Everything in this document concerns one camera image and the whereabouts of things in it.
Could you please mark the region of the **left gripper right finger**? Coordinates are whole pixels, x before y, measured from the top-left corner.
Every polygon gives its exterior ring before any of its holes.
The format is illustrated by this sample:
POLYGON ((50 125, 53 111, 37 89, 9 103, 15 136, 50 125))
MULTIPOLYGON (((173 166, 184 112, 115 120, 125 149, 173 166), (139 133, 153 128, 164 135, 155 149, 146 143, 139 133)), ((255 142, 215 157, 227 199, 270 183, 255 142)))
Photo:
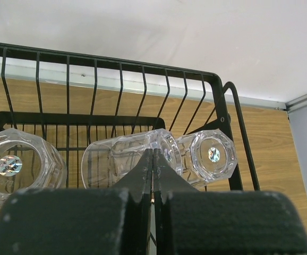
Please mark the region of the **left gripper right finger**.
POLYGON ((279 192, 201 192, 153 151, 158 254, 307 254, 307 233, 279 192))

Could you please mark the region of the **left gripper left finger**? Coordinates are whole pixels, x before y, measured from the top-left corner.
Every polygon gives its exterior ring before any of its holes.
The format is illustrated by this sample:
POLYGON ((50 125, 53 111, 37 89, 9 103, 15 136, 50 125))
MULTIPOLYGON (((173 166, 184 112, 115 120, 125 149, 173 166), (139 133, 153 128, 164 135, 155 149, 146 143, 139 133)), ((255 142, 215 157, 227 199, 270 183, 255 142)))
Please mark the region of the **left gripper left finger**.
POLYGON ((147 254, 153 151, 107 189, 19 190, 0 212, 0 254, 147 254))

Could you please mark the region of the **clear stemless glass front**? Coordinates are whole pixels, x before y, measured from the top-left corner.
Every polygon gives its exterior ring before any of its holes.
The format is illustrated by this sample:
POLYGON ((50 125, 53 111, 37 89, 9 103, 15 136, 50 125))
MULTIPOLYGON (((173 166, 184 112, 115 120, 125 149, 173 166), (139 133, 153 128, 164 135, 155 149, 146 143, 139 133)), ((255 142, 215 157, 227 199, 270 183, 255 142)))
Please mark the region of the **clear stemless glass front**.
POLYGON ((81 161, 84 187, 114 185, 137 165, 147 149, 160 149, 168 165, 178 175, 182 174, 182 157, 176 140, 169 131, 157 129, 91 143, 81 161))

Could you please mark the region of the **clear stemless glass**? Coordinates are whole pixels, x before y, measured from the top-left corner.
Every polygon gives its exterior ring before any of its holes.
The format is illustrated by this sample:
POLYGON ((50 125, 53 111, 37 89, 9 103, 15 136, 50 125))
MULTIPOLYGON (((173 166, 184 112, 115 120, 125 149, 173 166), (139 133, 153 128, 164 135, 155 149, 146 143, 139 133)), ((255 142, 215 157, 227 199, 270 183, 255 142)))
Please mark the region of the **clear stemless glass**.
POLYGON ((157 129, 91 143, 81 161, 84 187, 114 185, 137 165, 147 149, 160 149, 168 165, 178 175, 182 174, 182 157, 176 140, 169 131, 157 129))
POLYGON ((0 132, 0 208, 18 190, 64 188, 66 179, 66 163, 52 144, 14 128, 0 132))
POLYGON ((177 140, 181 153, 182 178, 199 189, 229 179, 237 165, 234 142, 221 130, 203 130, 177 140))

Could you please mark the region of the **clear stemless glass back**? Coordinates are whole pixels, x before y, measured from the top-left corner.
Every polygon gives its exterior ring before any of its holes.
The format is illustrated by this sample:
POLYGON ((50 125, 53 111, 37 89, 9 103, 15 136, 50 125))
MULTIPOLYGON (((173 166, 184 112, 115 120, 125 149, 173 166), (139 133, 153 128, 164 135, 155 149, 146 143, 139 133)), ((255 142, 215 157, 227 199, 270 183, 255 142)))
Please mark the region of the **clear stemless glass back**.
POLYGON ((177 140, 181 153, 182 178, 199 189, 229 179, 237 165, 234 142, 221 130, 203 130, 177 140))

